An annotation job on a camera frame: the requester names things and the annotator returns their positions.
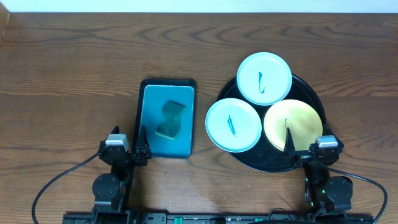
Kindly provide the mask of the green scrubbing sponge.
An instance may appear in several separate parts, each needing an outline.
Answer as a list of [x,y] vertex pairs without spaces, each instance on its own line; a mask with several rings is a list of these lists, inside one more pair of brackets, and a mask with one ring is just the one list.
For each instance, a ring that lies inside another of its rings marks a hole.
[[156,135],[174,141],[180,132],[180,120],[184,111],[183,105],[173,101],[166,102],[161,111],[162,121],[155,131]]

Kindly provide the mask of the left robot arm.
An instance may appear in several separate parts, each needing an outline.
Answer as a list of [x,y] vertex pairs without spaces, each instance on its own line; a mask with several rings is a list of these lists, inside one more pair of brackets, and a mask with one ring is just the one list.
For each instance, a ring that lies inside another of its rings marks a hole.
[[146,128],[141,127],[137,142],[129,151],[125,134],[115,126],[109,136],[100,142],[98,157],[111,166],[109,173],[98,176],[93,182],[95,196],[93,223],[133,223],[127,210],[129,191],[134,178],[134,168],[146,166],[152,152],[147,142]]

